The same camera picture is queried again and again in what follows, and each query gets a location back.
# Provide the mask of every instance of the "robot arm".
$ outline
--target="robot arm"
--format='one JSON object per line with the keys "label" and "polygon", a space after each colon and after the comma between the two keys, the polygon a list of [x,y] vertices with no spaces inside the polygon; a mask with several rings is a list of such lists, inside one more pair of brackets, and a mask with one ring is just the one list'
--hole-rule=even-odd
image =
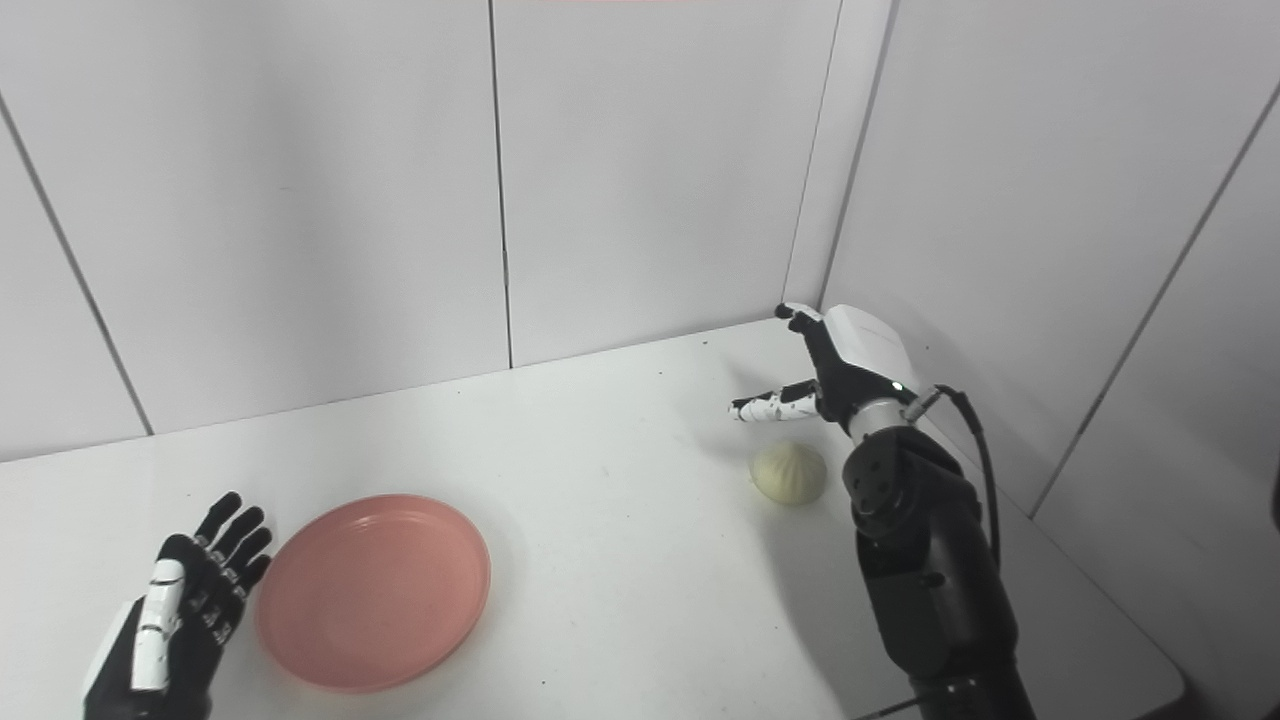
{"label": "robot arm", "polygon": [[[806,387],[815,414],[852,441],[842,478],[858,562],[884,648],[908,674],[923,717],[1034,719],[1014,656],[1018,624],[1000,580],[991,460],[968,397],[946,386],[920,392],[897,333],[867,313],[780,305],[777,315],[804,337],[817,374],[788,388]],[[788,388],[735,401],[730,413],[741,420],[803,416],[788,411],[786,398],[797,407],[806,400]],[[959,462],[915,427],[943,395],[979,439],[989,544],[982,503]]]}

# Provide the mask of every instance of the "white table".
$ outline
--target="white table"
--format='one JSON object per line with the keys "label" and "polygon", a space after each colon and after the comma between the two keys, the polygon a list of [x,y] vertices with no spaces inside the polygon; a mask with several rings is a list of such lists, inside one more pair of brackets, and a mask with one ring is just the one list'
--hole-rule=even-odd
{"label": "white table", "polygon": [[[724,413],[810,374],[800,340],[765,320],[0,465],[0,716],[78,717],[88,659],[161,539],[232,488],[282,538],[367,495],[444,500],[484,534],[493,588],[444,665],[365,697],[284,676],[250,615],[215,719],[833,720],[904,700],[836,475],[847,438]],[[819,502],[781,507],[748,480],[746,460],[780,437],[826,455]],[[1174,701],[1165,656],[1001,510],[1039,717],[1120,720]]]}

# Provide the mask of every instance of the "pink plate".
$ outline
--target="pink plate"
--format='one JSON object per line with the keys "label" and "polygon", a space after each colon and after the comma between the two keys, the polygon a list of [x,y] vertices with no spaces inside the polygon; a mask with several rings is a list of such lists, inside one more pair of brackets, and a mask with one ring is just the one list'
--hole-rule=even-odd
{"label": "pink plate", "polygon": [[280,548],[262,580],[257,634],[298,679],[367,693],[439,665],[488,594],[489,551],[466,516],[415,495],[366,497]]}

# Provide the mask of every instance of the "panel seam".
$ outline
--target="panel seam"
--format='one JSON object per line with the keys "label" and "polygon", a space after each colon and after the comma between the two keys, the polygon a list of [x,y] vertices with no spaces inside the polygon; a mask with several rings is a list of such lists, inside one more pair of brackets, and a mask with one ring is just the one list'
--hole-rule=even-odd
{"label": "panel seam", "polygon": [[502,119],[498,111],[498,41],[494,31],[493,0],[489,0],[489,70],[493,81],[493,142],[498,164],[498,227],[502,234],[502,297],[507,314],[507,368],[515,368],[511,343],[511,261],[507,256],[507,193],[502,177]]}
{"label": "panel seam", "polygon": [[818,149],[818,129],[822,127],[822,111],[827,106],[827,86],[831,82],[831,65],[836,58],[836,42],[840,37],[840,19],[845,14],[845,0],[836,6],[836,27],[831,31],[831,49],[827,51],[827,72],[822,77],[822,94],[818,97],[818,117],[813,120],[813,137],[809,140],[809,159],[804,167],[804,182],[800,183],[800,205],[796,208],[796,224],[791,229],[791,254],[787,255],[787,269],[782,273],[782,293],[778,302],[786,302],[787,286],[791,283],[791,264],[796,258],[796,243],[800,240],[800,220],[804,218],[804,201],[809,192],[809,174],[813,172],[813,154]]}
{"label": "panel seam", "polygon": [[822,290],[818,291],[818,304],[827,302],[827,286],[831,283],[831,270],[836,265],[836,250],[840,247],[840,236],[845,232],[845,218],[849,214],[850,199],[854,193],[854,181],[858,178],[858,165],[863,160],[863,147],[867,145],[867,132],[872,124],[872,115],[876,110],[876,99],[879,96],[881,76],[884,73],[884,61],[888,59],[888,46],[893,37],[893,26],[897,22],[899,0],[893,0],[888,8],[888,18],[884,20],[884,37],[881,40],[879,56],[876,58],[876,74],[872,76],[872,87],[867,94],[867,110],[863,111],[863,127],[858,131],[858,145],[854,147],[854,160],[849,167],[849,181],[845,182],[845,196],[840,201],[840,215],[836,220],[836,233],[831,238],[831,250],[827,252],[827,272],[822,277]]}
{"label": "panel seam", "polygon": [[1199,240],[1201,232],[1204,229],[1204,225],[1208,224],[1210,217],[1213,214],[1213,210],[1217,209],[1219,200],[1222,199],[1222,195],[1226,192],[1226,186],[1229,186],[1231,183],[1231,178],[1235,177],[1235,170],[1239,169],[1240,163],[1244,161],[1244,156],[1249,152],[1249,147],[1253,146],[1253,141],[1254,138],[1257,138],[1258,132],[1266,123],[1267,115],[1271,114],[1271,109],[1275,106],[1277,97],[1280,97],[1280,82],[1277,82],[1276,86],[1271,90],[1271,95],[1267,97],[1266,104],[1263,104],[1262,106],[1262,113],[1253,122],[1253,127],[1249,128],[1248,135],[1245,135],[1244,142],[1240,145],[1240,149],[1235,152],[1235,158],[1231,159],[1231,164],[1226,168],[1226,174],[1222,176],[1222,179],[1217,183],[1217,188],[1210,197],[1208,205],[1204,206],[1204,210],[1196,220],[1196,225],[1192,228],[1190,236],[1188,236],[1187,241],[1183,242],[1183,247],[1178,252],[1178,258],[1174,259],[1172,266],[1169,269],[1169,273],[1165,274],[1164,282],[1160,283],[1160,288],[1156,291],[1155,297],[1152,297],[1151,304],[1147,306],[1147,310],[1142,315],[1142,319],[1138,320],[1138,327],[1133,331],[1133,334],[1129,337],[1129,342],[1125,343],[1124,350],[1120,352],[1120,359],[1116,360],[1116,364],[1111,369],[1111,373],[1107,375],[1106,382],[1102,383],[1102,389],[1098,391],[1098,396],[1093,398],[1093,404],[1084,413],[1084,419],[1080,421],[1080,427],[1075,430],[1075,434],[1071,437],[1071,442],[1068,443],[1066,450],[1062,452],[1062,457],[1059,460],[1057,466],[1053,468],[1053,473],[1050,475],[1048,482],[1044,484],[1044,488],[1041,489],[1039,496],[1032,505],[1032,510],[1028,514],[1030,519],[1033,520],[1036,519],[1036,514],[1039,512],[1041,506],[1044,505],[1044,500],[1048,498],[1050,491],[1053,489],[1053,486],[1057,483],[1057,479],[1062,475],[1062,469],[1066,466],[1066,461],[1071,457],[1071,454],[1075,452],[1075,446],[1079,445],[1080,438],[1084,436],[1084,432],[1093,421],[1093,416],[1097,414],[1098,407],[1102,406],[1102,400],[1106,397],[1107,392],[1111,391],[1111,386],[1115,384],[1116,377],[1120,374],[1121,368],[1124,368],[1125,361],[1129,360],[1129,355],[1133,352],[1134,346],[1138,345],[1138,338],[1142,336],[1143,331],[1147,329],[1147,323],[1149,323],[1152,315],[1155,315],[1156,306],[1160,305],[1160,301],[1165,299],[1165,293],[1169,291],[1169,286],[1174,282],[1174,275],[1176,275],[1178,270],[1181,269],[1183,263],[1190,254],[1192,247],[1196,245],[1196,241]]}
{"label": "panel seam", "polygon": [[5,102],[3,94],[0,94],[0,115],[4,117],[5,127],[9,129],[9,137],[13,140],[13,145],[18,150],[18,156],[22,159],[22,165],[27,172],[27,178],[31,181],[31,186],[35,188],[36,196],[40,199],[40,205],[45,210],[45,218],[52,227],[54,237],[58,238],[58,245],[61,247],[63,256],[67,259],[67,265],[70,269],[72,275],[76,278],[76,284],[79,287],[81,296],[84,299],[84,304],[88,305],[88,311],[93,316],[93,323],[97,325],[99,333],[102,336],[102,342],[106,345],[106,351],[111,356],[115,372],[119,374],[120,382],[124,384],[124,391],[129,396],[129,402],[133,404],[133,411],[137,413],[138,420],[142,423],[142,429],[146,430],[148,436],[154,436],[155,430],[151,428],[151,420],[147,418],[147,413],[142,407],[142,400],[138,398],[138,391],[133,387],[129,372],[124,368],[124,360],[120,357],[120,351],[115,346],[115,340],[111,338],[111,331],[108,329],[106,319],[102,318],[102,311],[97,305],[97,300],[93,297],[93,292],[88,287],[88,281],[84,278],[79,261],[76,259],[76,252],[72,250],[70,242],[67,241],[67,233],[63,231],[63,224],[58,219],[58,213],[54,211],[54,204],[50,201],[49,193],[45,191],[45,183],[41,182],[40,174],[36,172],[36,165],[31,159],[31,154],[27,151],[27,146],[22,141],[22,136],[18,133],[18,123],[9,113],[9,105]]}

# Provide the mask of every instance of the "cable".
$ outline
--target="cable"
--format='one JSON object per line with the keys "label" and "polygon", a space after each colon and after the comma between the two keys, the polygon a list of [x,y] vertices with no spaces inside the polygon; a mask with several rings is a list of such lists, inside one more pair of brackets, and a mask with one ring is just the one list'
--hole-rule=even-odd
{"label": "cable", "polygon": [[982,460],[982,483],[987,492],[987,525],[988,534],[991,537],[991,557],[996,561],[996,569],[998,570],[1000,511],[996,509],[996,474],[991,469],[991,451],[987,450],[987,436],[982,429],[982,423],[978,421],[978,414],[969,402],[968,395],[950,386],[940,384],[934,387],[943,392],[951,400],[951,404],[956,406],[956,410],[960,411],[960,416],[964,418],[965,425],[969,425],[969,432],[973,433],[973,439],[978,443],[978,457]]}

